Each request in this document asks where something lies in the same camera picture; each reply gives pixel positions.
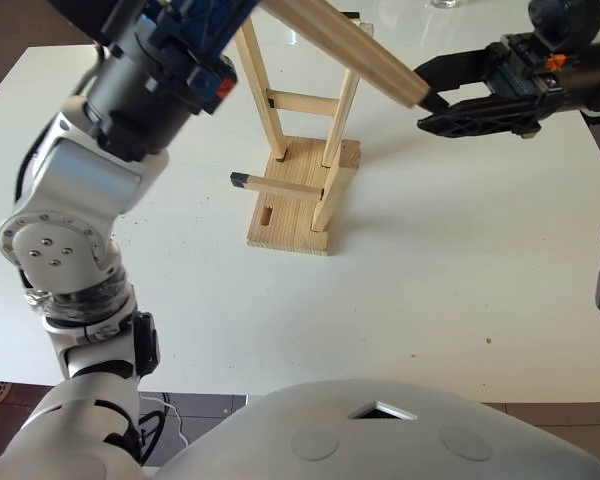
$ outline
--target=wooden frame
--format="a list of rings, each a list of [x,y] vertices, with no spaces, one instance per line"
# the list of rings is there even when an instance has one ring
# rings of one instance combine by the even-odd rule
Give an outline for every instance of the wooden frame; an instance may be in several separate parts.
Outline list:
[[[373,35],[373,26],[358,23]],[[260,192],[247,234],[252,246],[328,255],[329,224],[360,166],[360,143],[342,140],[360,76],[345,72],[339,98],[271,89],[253,23],[236,34],[238,53],[271,155],[264,177],[234,172],[237,187]],[[277,110],[333,117],[326,140],[287,137]]]

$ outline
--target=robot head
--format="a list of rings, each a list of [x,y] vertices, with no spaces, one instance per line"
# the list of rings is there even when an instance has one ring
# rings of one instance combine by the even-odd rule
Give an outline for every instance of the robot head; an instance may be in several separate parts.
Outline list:
[[[257,400],[155,478],[600,480],[600,462],[479,403],[416,385],[345,380]]]

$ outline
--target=wooden stick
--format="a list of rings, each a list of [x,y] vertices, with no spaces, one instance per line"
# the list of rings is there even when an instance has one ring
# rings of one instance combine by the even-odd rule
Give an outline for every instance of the wooden stick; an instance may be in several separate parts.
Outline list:
[[[427,83],[325,0],[262,0],[262,8],[367,82],[407,107]]]
[[[317,187],[308,187],[297,183],[282,182],[280,180],[271,180],[270,178],[256,177],[246,173],[233,172],[231,174],[231,183],[234,187],[245,188],[247,190],[256,190],[258,192],[271,193],[283,197],[297,198],[318,202],[322,198],[322,189]]]
[[[273,102],[273,108],[280,110],[292,110],[316,115],[334,115],[338,107],[337,98],[315,97],[277,90],[267,90],[267,96]]]
[[[282,159],[287,152],[287,140],[282,133],[280,117],[278,112],[269,106],[267,91],[269,90],[269,79],[267,71],[264,68],[262,53],[258,46],[255,30],[251,17],[248,17],[242,27],[235,35],[238,54],[244,67],[244,73],[247,76],[253,98],[262,120],[265,134],[271,145],[271,152],[277,159]]]
[[[329,169],[324,184],[324,195],[313,212],[311,230],[323,232],[342,201],[347,187],[360,168],[360,143],[346,142],[338,151],[337,161]]]
[[[359,82],[360,76],[351,70],[347,70],[342,82],[338,108],[336,109],[336,114],[333,116],[331,129],[329,130],[329,136],[327,137],[327,144],[324,147],[324,154],[322,156],[323,167],[331,167],[333,159],[340,149],[342,134],[344,133],[344,127],[347,124],[349,112],[351,112],[353,97],[356,95]]]

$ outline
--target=wooden base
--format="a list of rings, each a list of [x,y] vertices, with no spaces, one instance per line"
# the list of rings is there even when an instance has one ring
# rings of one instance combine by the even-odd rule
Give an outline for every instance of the wooden base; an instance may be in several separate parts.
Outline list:
[[[287,137],[285,161],[278,162],[271,155],[264,177],[323,188],[329,173],[329,168],[322,166],[325,145],[325,140]],[[360,143],[343,140],[341,150],[347,155],[359,158]],[[315,201],[260,193],[247,234],[247,244],[275,250],[328,255],[329,226],[327,225],[322,232],[311,230],[315,209]]]

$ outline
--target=wooden peg hole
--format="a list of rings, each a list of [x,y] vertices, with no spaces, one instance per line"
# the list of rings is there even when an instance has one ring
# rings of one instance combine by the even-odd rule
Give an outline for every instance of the wooden peg hole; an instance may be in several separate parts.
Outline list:
[[[271,223],[271,214],[273,213],[273,207],[264,207],[262,215],[260,216],[260,225],[263,227],[269,226]]]

